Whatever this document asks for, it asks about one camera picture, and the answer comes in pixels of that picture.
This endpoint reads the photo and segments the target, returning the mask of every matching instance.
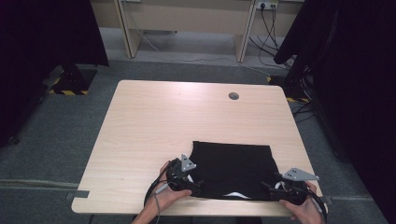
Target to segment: human hand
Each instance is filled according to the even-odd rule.
[[[169,164],[169,161],[167,161],[163,165],[163,167],[160,170],[160,174],[163,172],[163,170],[167,167],[168,164]],[[158,186],[151,192],[152,196],[148,199],[148,203],[153,203],[153,200],[155,200],[154,197],[156,197],[158,206],[160,207],[160,212],[166,210],[169,206],[171,206],[177,200],[188,197],[189,195],[192,194],[191,190],[189,190],[189,189],[183,189],[181,191],[173,191],[169,187],[166,187],[161,192],[156,193],[156,190],[161,188],[166,183],[167,183],[166,172],[164,172],[160,178]]]
[[[137,217],[134,219],[134,221],[132,222],[133,224],[149,223],[152,219],[155,218],[155,216],[159,215],[161,212],[166,210],[174,202],[192,194],[191,190],[189,189],[183,189],[181,191],[173,191],[169,187],[166,187],[161,192],[156,193],[157,189],[163,188],[163,185],[167,184],[166,172],[163,171],[167,167],[168,163],[169,161],[167,161],[161,168],[160,174],[163,175],[160,177],[159,184],[151,192],[145,207],[140,212],[140,214],[137,215]]]
[[[308,181],[305,181],[305,184],[308,186],[312,192],[317,193],[317,187],[311,184]],[[293,215],[291,216],[291,220],[295,220],[298,218],[303,224],[323,224],[325,223],[322,215],[319,213],[318,209],[314,205],[311,196],[307,196],[306,200],[301,205],[295,205],[285,200],[280,200],[280,204],[282,204],[285,208],[290,210]]]

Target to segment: wire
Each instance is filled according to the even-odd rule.
[[[276,35],[275,35],[275,20],[276,20],[276,9],[275,9],[275,7],[273,6],[273,5],[271,5],[271,8],[273,9],[272,11],[273,11],[273,27],[274,27],[274,36],[273,36],[273,41],[274,41],[274,44],[275,44],[275,46],[276,46],[276,48],[277,49],[279,49],[279,45],[277,44],[277,42],[276,42]]]
[[[158,222],[160,221],[160,216],[161,216],[161,208],[160,208],[160,204],[158,203],[156,193],[154,194],[154,199],[155,199],[155,203],[157,204],[157,208],[158,208],[158,216],[157,216],[157,222],[156,222],[156,224],[158,224]]]
[[[308,118],[306,118],[306,119],[300,119],[300,120],[297,120],[297,121],[296,121],[296,123],[300,123],[300,122],[303,122],[303,121],[309,120],[309,119],[313,118],[314,116],[316,116],[316,114],[313,114],[313,115],[309,116],[309,117],[308,117]]]
[[[269,49],[277,50],[276,48],[271,47],[271,46],[269,46],[269,45],[266,44],[267,39],[268,39],[268,36],[267,36],[267,38],[265,39],[264,42],[260,39],[260,37],[259,37],[258,35],[257,35],[257,38],[260,40],[260,42],[262,42],[262,44],[264,44],[265,47],[267,47],[267,48],[269,48]]]
[[[309,110],[300,111],[298,113],[303,114],[303,113],[309,113],[309,112],[314,112],[314,111],[315,111],[315,109],[309,109]]]
[[[26,179],[0,179],[0,186],[20,187],[29,186],[36,188],[76,189],[78,184],[55,182],[48,180],[26,180]]]
[[[259,61],[260,61],[261,64],[264,64],[266,66],[272,66],[272,67],[277,67],[277,68],[280,68],[280,69],[289,70],[288,68],[284,68],[284,67],[281,67],[281,66],[278,66],[278,65],[264,63],[262,61],[262,51],[264,51],[264,52],[266,52],[266,53],[268,53],[268,54],[270,54],[270,55],[272,55],[274,57],[275,57],[275,54],[271,53],[270,51],[268,51],[266,49],[263,49],[262,46],[260,47],[258,44],[256,44],[256,42],[254,42],[254,40],[251,37],[249,37],[249,40],[260,50],[259,51]]]
[[[316,201],[316,205],[319,206],[320,214],[323,216],[324,222],[327,223],[327,210],[326,207],[324,206],[323,201],[318,197],[318,195],[312,191],[311,189],[308,189],[309,195]]]
[[[92,224],[93,221],[93,215],[90,216],[90,221],[88,222],[88,224]]]
[[[122,7],[123,7],[123,8],[125,8],[124,2],[126,2],[126,1],[121,0],[121,4],[122,4]],[[136,29],[136,31],[142,36],[142,38],[143,38],[144,40],[146,40],[146,41],[149,43],[149,45],[150,45],[152,48],[154,48],[155,50],[159,51],[157,48],[154,47],[154,45],[152,45],[152,44],[143,36],[142,33],[140,33],[140,31],[139,31],[138,28]]]
[[[276,49],[278,49],[278,45],[277,45],[276,41],[274,40],[274,38],[272,37],[272,31],[275,29],[274,17],[273,17],[273,24],[272,24],[271,30],[270,30],[270,29],[268,29],[268,25],[267,25],[267,22],[265,21],[263,12],[264,12],[264,10],[262,9],[262,20],[264,21],[265,29],[267,30],[267,33],[268,33],[267,39],[268,39],[268,37],[270,37],[272,39],[272,41],[274,42]]]
[[[300,106],[296,112],[292,112],[292,110],[294,110],[294,109],[297,108],[297,107],[293,108],[293,109],[291,110],[293,116],[296,117],[297,114],[302,113],[302,112],[300,112],[300,111],[301,111],[303,108],[305,108],[306,106],[309,106],[309,105],[311,105],[311,103],[306,103],[306,104]]]
[[[264,52],[266,52],[266,53],[268,53],[268,54],[271,54],[272,56],[275,57],[275,54],[271,53],[270,51],[268,51],[268,50],[266,50],[266,49],[263,49],[262,46],[260,47],[258,44],[256,44],[256,42],[254,42],[254,40],[253,40],[251,37],[249,37],[248,39],[249,39],[257,48],[259,48],[260,50],[262,50],[262,51],[264,51]]]
[[[157,51],[159,51],[157,48],[154,47],[154,45],[152,45],[152,44],[143,36],[142,33],[139,32],[139,30],[136,29],[136,31],[142,36],[143,39],[145,39],[145,40],[149,43],[149,45],[150,45],[152,48],[154,48],[154,49],[156,49]]]
[[[231,60],[231,59],[229,59],[229,58],[215,58],[215,59],[194,59],[194,60],[182,60],[182,59],[164,59],[164,58],[158,58],[158,57],[153,57],[153,58],[157,58],[157,59],[161,59],[161,60],[163,60],[163,61],[169,61],[169,62],[172,62],[172,61],[178,61],[178,62],[186,62],[186,63],[192,63],[192,62],[198,62],[198,61],[217,61],[217,60],[227,60],[227,61],[230,61],[230,62],[232,62],[232,63],[236,63],[236,64],[238,64],[238,65],[239,65],[239,66],[241,66],[241,67],[244,67],[244,68],[247,68],[247,69],[250,69],[250,70],[253,70],[253,71],[259,72],[259,73],[263,73],[263,74],[267,75],[268,77],[274,77],[274,76],[277,76],[277,75],[271,75],[271,74],[269,74],[269,73],[267,73],[267,72],[264,72],[264,71],[262,71],[262,70],[260,70],[260,69],[256,69],[256,68],[252,68],[252,67],[244,66],[244,65],[242,65],[241,63],[237,63],[237,62],[235,62],[235,61],[233,61],[233,60]]]

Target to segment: electrical outlet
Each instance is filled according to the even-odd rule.
[[[278,3],[278,0],[259,0],[257,2],[256,8],[262,10],[262,4],[265,4],[264,10],[276,10]]]

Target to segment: wooden table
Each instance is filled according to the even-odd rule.
[[[230,99],[230,92],[239,99]],[[163,164],[182,153],[189,156],[194,140],[269,145],[279,172],[295,166],[314,173],[279,87],[124,80],[116,89],[78,187],[89,196],[75,198],[73,211],[139,213]],[[192,197],[163,212],[173,216],[289,214],[277,202]]]

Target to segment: black fabric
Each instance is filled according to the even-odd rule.
[[[262,181],[275,185],[278,173],[269,146],[193,142],[190,160],[197,165],[191,177],[203,181],[198,197],[245,200],[223,196],[241,193],[253,201],[271,201]]]

